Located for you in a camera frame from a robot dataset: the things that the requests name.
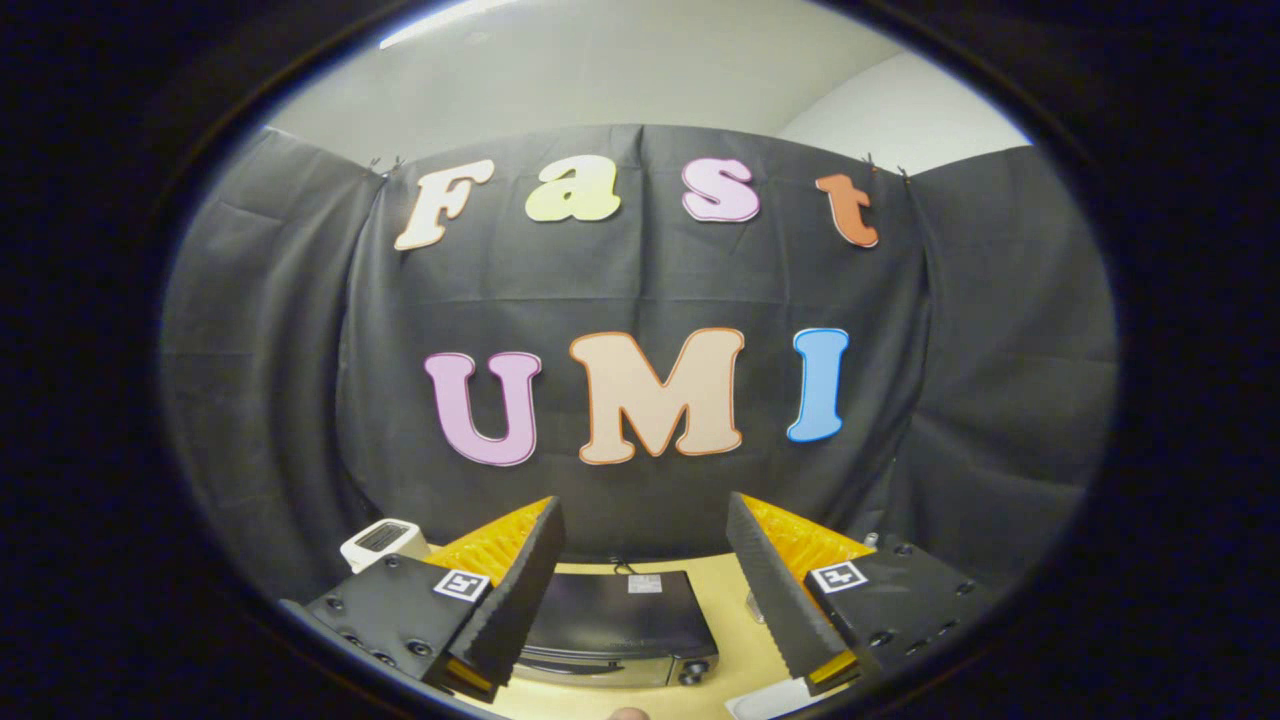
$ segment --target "letter m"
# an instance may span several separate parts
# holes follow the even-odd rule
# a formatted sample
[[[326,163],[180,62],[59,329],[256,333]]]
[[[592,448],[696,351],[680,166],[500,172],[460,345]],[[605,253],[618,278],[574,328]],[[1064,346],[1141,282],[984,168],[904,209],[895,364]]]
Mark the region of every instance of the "letter m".
[[[731,328],[696,331],[662,382],[627,333],[575,340],[568,354],[586,368],[591,414],[591,439],[579,457],[591,465],[631,460],[636,448],[622,438],[623,418],[654,457],[667,450],[681,415],[685,434],[676,450],[684,455],[728,452],[741,445],[742,433],[733,427],[733,364],[744,345],[742,333]]]

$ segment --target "cutout letter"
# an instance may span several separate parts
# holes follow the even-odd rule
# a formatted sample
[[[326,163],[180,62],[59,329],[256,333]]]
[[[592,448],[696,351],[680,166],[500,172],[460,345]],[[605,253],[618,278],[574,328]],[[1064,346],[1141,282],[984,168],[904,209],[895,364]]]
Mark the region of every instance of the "cutout letter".
[[[760,211],[760,199],[746,187],[751,170],[737,160],[699,158],[680,174],[686,192],[685,210],[704,223],[741,223]]]
[[[800,389],[800,416],[787,428],[791,442],[813,442],[840,432],[844,423],[836,415],[840,388],[840,356],[849,347],[849,333],[835,328],[800,331],[796,352],[804,357],[804,386]]]
[[[590,465],[626,462],[635,445],[622,439],[622,416],[654,457],[667,450],[685,415],[685,434],[676,441],[684,455],[728,452],[742,445],[733,427],[733,364],[742,333],[731,328],[694,332],[663,383],[640,346],[627,333],[582,336],[568,354],[586,368],[591,441],[579,457]]]
[[[859,208],[859,205],[870,208],[872,200],[865,192],[854,187],[854,181],[849,179],[849,176],[827,176],[818,178],[814,184],[831,200],[831,217],[836,220],[836,229],[841,237],[859,247],[872,247],[879,241],[876,228],[863,224],[863,210]]]
[[[426,374],[435,383],[435,410],[440,415],[444,439],[467,460],[485,465],[520,465],[529,460],[538,445],[534,421],[534,375],[543,361],[527,352],[499,352],[489,359],[489,370],[502,380],[502,398],[507,407],[507,437],[493,439],[476,432],[471,420],[471,396],[467,378],[476,364],[461,352],[438,352],[426,359]]]
[[[573,177],[564,177],[573,173]],[[599,155],[564,158],[543,168],[538,179],[547,183],[529,193],[525,213],[539,223],[554,223],[570,215],[579,220],[603,220],[622,199],[613,195],[618,167]]]
[[[396,250],[413,250],[440,242],[444,237],[440,210],[444,210],[451,220],[457,219],[467,204],[467,197],[471,196],[471,182],[484,184],[492,177],[493,160],[479,160],[422,176],[422,179],[417,181],[422,190],[417,193],[417,204],[408,217],[408,225],[396,238]]]

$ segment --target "white paper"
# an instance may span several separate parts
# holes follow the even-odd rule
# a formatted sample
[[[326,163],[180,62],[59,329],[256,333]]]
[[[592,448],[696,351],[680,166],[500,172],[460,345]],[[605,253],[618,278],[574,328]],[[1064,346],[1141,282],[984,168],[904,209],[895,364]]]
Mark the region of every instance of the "white paper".
[[[662,592],[662,575],[627,575],[627,592]]]

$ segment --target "purple letter u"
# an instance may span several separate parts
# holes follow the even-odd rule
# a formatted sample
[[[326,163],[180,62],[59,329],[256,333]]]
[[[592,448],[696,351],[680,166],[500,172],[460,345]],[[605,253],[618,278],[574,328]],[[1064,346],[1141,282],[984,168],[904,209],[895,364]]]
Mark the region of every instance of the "purple letter u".
[[[538,445],[534,421],[534,375],[543,361],[527,352],[499,352],[489,359],[489,370],[502,380],[507,407],[507,437],[493,439],[476,432],[471,419],[467,379],[476,364],[461,352],[438,352],[426,359],[426,374],[435,382],[435,410],[440,415],[444,439],[463,457],[485,465],[520,465]]]

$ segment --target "white label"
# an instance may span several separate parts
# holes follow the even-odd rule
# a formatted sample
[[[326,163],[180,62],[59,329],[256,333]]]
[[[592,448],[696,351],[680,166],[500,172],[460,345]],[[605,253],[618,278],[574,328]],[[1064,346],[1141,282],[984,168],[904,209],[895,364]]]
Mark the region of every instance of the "white label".
[[[435,592],[467,602],[475,602],[488,585],[488,575],[476,575],[466,570],[449,570],[449,574],[435,584]]]
[[[847,560],[838,565],[818,568],[817,570],[812,570],[810,574],[818,580],[818,584],[827,594],[846,591],[867,582],[867,575],[863,575],[863,573],[858,568],[854,568],[854,564]]]
[[[627,575],[627,592],[662,592],[662,575]]]

